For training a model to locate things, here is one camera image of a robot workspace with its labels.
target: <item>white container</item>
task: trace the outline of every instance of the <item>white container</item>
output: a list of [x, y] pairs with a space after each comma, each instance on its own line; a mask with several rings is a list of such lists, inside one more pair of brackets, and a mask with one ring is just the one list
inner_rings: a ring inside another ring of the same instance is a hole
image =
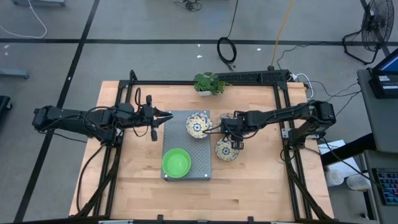
[[347, 178], [347, 186], [351, 190], [367, 190], [371, 188], [370, 180], [366, 179], [365, 177], [356, 174], [349, 176]]
[[325, 172], [326, 184], [328, 187], [340, 185], [344, 182], [343, 173], [339, 170], [329, 170]]
[[201, 95], [201, 96], [210, 96], [211, 95], [211, 91], [199, 91], [199, 95]]

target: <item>green bowl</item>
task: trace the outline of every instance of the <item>green bowl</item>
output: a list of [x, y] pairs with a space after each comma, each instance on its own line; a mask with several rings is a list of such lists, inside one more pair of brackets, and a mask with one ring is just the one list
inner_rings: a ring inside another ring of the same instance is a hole
[[183, 149], [171, 149], [163, 156], [162, 168], [169, 177], [183, 177], [191, 169], [191, 157]]

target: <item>patterned plate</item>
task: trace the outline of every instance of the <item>patterned plate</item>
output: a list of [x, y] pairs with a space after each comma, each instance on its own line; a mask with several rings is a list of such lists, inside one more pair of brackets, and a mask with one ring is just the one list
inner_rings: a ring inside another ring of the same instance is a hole
[[187, 118], [186, 127], [188, 133], [194, 138], [204, 138], [207, 134], [202, 131], [213, 127], [213, 123], [205, 113], [193, 113]]
[[223, 118], [231, 118], [231, 119], [233, 119], [234, 118], [234, 114], [232, 114], [232, 113], [223, 113], [223, 114], [221, 114], [217, 118], [217, 126], [219, 126], [221, 124], [221, 119], [223, 119]]
[[232, 149], [231, 141], [220, 139], [216, 143], [216, 155], [224, 161], [232, 161], [239, 155], [239, 149]]

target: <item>white cable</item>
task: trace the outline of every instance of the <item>white cable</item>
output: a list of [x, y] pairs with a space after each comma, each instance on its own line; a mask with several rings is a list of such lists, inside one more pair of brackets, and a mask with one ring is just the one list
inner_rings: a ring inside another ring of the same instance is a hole
[[311, 100], [311, 98], [313, 97], [313, 88], [312, 88], [312, 85], [311, 85], [311, 81], [310, 81], [310, 79], [309, 79], [304, 73], [299, 73], [299, 74], [297, 74], [297, 75], [295, 75], [295, 76], [297, 77], [297, 76], [299, 76], [299, 75], [304, 76], [304, 77], [307, 79], [308, 84], [310, 85], [311, 96], [310, 96], [310, 98], [307, 98], [307, 100]]
[[37, 20], [43, 25], [44, 30], [45, 30], [44, 34], [41, 35], [40, 37], [35, 37], [35, 36], [30, 36], [30, 35], [15, 34], [15, 33], [13, 33], [13, 32], [9, 32], [8, 30], [6, 30], [5, 28], [3, 28], [2, 26], [0, 26], [0, 29], [4, 30], [4, 31], [5, 31], [6, 33], [8, 33], [8, 34], [11, 34], [11, 35], [14, 35], [14, 36], [17, 36], [17, 37], [27, 37], [27, 38], [36, 38], [36, 39], [43, 38], [43, 37], [47, 34], [47, 27], [44, 25], [44, 23], [41, 21], [41, 19], [37, 16], [36, 12], [33, 10], [33, 7], [32, 7], [32, 5], [31, 5], [31, 3], [30, 3], [30, 0], [27, 0], [27, 2], [29, 3], [29, 7], [30, 7], [30, 9], [32, 10], [32, 12], [33, 12], [33, 14], [35, 15], [35, 17], [37, 18]]

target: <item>green plant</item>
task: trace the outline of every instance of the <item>green plant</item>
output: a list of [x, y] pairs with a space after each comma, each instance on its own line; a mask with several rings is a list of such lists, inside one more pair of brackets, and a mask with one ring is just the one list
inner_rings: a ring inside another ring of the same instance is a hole
[[224, 86], [229, 85], [225, 81], [220, 81], [218, 75], [211, 72], [195, 75], [193, 81], [196, 81], [194, 86], [196, 91], [210, 91], [213, 95], [223, 93]]

